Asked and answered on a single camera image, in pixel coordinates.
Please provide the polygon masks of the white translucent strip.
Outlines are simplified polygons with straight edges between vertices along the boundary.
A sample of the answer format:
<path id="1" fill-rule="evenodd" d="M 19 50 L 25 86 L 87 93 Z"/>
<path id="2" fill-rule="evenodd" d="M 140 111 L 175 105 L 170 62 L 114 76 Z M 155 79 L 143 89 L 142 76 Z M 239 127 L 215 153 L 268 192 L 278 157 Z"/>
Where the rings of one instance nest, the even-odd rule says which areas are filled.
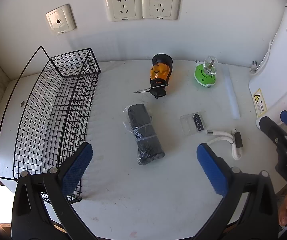
<path id="1" fill-rule="evenodd" d="M 233 84 L 232 84 L 232 80 L 230 77 L 229 68 L 223 67 L 222 72 L 223 72 L 225 87 L 227 91 L 227 96 L 228 96 L 229 103 L 230 103 L 231 115 L 233 119 L 238 120 L 240 119 L 240 112 L 239 112 L 236 94 L 233 89 Z"/>

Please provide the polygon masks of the clear case with black part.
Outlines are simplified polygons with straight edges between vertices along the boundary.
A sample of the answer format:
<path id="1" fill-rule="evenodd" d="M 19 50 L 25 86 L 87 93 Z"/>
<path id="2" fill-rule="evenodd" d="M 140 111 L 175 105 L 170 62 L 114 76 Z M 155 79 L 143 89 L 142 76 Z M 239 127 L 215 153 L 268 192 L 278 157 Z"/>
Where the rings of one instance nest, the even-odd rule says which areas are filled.
<path id="1" fill-rule="evenodd" d="M 205 122 L 200 112 L 183 115 L 180 124 L 184 135 L 189 136 L 206 129 Z"/>

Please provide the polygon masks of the green round plug device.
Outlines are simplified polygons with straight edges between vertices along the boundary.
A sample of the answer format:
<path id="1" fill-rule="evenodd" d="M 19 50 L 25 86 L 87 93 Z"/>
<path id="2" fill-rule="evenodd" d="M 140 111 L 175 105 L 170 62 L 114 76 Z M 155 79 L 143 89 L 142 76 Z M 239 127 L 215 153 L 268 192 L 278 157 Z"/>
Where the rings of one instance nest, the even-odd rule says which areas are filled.
<path id="1" fill-rule="evenodd" d="M 214 86 L 216 83 L 216 76 L 205 72 L 204 62 L 196 61 L 195 64 L 194 79 L 197 83 L 206 88 Z"/>

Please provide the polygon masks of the black bundle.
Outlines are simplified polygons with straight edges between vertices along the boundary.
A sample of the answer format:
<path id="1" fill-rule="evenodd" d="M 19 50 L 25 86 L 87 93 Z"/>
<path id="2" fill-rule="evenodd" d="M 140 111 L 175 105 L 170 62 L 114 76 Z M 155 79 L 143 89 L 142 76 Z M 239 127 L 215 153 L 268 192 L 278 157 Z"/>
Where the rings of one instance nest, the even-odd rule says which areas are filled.
<path id="1" fill-rule="evenodd" d="M 138 164 L 147 165 L 166 154 L 152 125 L 152 119 L 144 104 L 130 105 L 125 108 L 126 126 L 135 137 L 138 148 Z"/>

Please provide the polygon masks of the orange pumpkin lantern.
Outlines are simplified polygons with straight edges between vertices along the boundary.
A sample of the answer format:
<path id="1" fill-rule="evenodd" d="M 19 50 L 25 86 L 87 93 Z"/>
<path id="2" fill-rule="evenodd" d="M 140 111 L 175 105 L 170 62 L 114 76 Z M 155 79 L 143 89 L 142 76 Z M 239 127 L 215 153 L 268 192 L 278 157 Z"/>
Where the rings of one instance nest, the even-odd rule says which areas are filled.
<path id="1" fill-rule="evenodd" d="M 135 93 L 150 93 L 156 99 L 166 95 L 166 87 L 173 70 L 173 60 L 167 54 L 156 54 L 152 58 L 150 69 L 150 87 Z"/>

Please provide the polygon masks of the white appliance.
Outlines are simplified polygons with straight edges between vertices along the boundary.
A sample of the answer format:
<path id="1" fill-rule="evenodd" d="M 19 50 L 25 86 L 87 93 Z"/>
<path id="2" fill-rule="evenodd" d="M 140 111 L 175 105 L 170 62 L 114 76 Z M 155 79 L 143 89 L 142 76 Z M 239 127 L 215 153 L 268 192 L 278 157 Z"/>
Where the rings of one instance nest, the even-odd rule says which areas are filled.
<path id="1" fill-rule="evenodd" d="M 253 75 L 249 89 L 253 95 L 261 89 L 267 111 L 257 117 L 256 125 L 262 117 L 268 116 L 278 125 L 282 124 L 280 113 L 287 111 L 287 4 L 279 29 L 273 38 L 268 62 L 263 70 Z"/>

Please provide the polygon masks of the right white power socket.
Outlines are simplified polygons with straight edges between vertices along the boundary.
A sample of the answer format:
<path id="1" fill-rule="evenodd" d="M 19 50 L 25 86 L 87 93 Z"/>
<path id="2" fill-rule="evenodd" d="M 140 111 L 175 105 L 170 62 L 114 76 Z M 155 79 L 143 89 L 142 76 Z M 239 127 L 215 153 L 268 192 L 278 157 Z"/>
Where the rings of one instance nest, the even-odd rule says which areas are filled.
<path id="1" fill-rule="evenodd" d="M 177 20 L 180 0 L 143 0 L 143 18 Z"/>

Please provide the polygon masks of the white power socket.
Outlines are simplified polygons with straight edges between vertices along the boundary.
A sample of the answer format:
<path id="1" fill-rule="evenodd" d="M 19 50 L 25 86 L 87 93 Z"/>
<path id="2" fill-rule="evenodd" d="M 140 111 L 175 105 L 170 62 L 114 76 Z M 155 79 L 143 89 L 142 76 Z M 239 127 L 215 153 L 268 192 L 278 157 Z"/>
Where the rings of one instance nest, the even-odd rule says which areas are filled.
<path id="1" fill-rule="evenodd" d="M 108 18 L 112 22 L 143 18 L 142 0 L 106 0 Z"/>
<path id="2" fill-rule="evenodd" d="M 177 20 L 180 0 L 143 0 L 143 18 Z"/>

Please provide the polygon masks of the left white power socket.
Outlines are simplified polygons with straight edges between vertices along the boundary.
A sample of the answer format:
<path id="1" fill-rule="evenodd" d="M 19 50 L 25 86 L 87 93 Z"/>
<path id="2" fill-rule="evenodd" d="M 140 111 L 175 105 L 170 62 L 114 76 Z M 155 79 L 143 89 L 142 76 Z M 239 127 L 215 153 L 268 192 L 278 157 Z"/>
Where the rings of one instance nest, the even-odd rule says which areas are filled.
<path id="1" fill-rule="evenodd" d="M 143 18 L 142 0 L 106 0 L 108 18 L 112 22 Z"/>

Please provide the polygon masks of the white coax wall plate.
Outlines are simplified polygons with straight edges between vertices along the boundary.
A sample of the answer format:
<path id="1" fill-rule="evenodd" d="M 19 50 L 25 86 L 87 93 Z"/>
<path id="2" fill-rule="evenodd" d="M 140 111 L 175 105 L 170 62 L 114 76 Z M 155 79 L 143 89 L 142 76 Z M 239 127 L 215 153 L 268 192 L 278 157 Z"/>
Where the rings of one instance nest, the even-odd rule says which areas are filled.
<path id="1" fill-rule="evenodd" d="M 76 29 L 73 12 L 69 4 L 62 5 L 45 15 L 50 29 L 60 35 Z"/>

